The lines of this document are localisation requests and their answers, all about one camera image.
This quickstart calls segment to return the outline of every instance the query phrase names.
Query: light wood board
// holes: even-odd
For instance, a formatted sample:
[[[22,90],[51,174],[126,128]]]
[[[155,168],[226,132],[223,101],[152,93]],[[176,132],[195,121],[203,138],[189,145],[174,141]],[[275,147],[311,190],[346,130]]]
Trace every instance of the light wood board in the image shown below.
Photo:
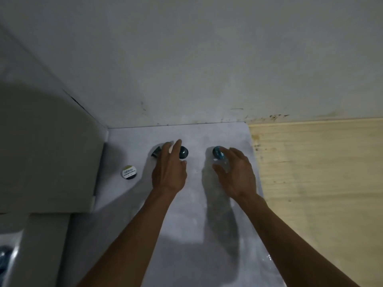
[[[264,196],[362,287],[383,285],[383,119],[249,125]]]

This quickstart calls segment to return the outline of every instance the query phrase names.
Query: person's right arm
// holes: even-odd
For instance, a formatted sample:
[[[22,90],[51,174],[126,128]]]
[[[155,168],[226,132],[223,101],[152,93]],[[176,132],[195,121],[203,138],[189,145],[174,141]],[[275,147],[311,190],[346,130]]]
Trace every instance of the person's right arm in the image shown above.
[[[358,287],[285,224],[256,193],[256,178],[249,159],[238,149],[221,148],[230,171],[213,169],[228,196],[247,214],[288,287]]]

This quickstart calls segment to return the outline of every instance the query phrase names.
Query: person's left hand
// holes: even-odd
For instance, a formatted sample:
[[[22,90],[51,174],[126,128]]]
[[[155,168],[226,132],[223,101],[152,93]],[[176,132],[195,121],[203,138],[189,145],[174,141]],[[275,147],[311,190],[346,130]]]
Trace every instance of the person's left hand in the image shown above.
[[[162,146],[157,157],[157,164],[152,173],[153,188],[167,188],[177,194],[186,182],[186,160],[179,159],[181,140],[175,142],[172,152],[169,153],[170,142]]]

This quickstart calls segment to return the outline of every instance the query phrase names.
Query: person's right hand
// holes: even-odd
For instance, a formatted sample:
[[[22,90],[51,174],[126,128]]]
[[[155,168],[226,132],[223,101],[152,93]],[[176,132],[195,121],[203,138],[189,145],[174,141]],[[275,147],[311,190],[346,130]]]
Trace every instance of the person's right hand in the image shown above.
[[[256,177],[249,159],[238,149],[220,147],[230,163],[230,171],[226,173],[222,166],[213,164],[219,182],[226,194],[238,202],[257,195]]]

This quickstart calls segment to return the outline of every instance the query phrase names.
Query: hand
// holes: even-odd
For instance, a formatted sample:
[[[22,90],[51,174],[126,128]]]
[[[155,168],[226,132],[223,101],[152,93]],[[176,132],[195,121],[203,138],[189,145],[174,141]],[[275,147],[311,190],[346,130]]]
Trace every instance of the hand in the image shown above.
[[[175,142],[171,153],[169,153],[170,142],[162,146],[152,173],[153,188],[167,188],[175,195],[184,187],[187,162],[179,159],[181,144],[181,140]]]
[[[250,199],[257,195],[256,177],[249,162],[249,159],[238,149],[220,150],[227,157],[230,163],[230,171],[226,173],[222,166],[213,164],[219,182],[226,194],[235,201],[245,198]]]

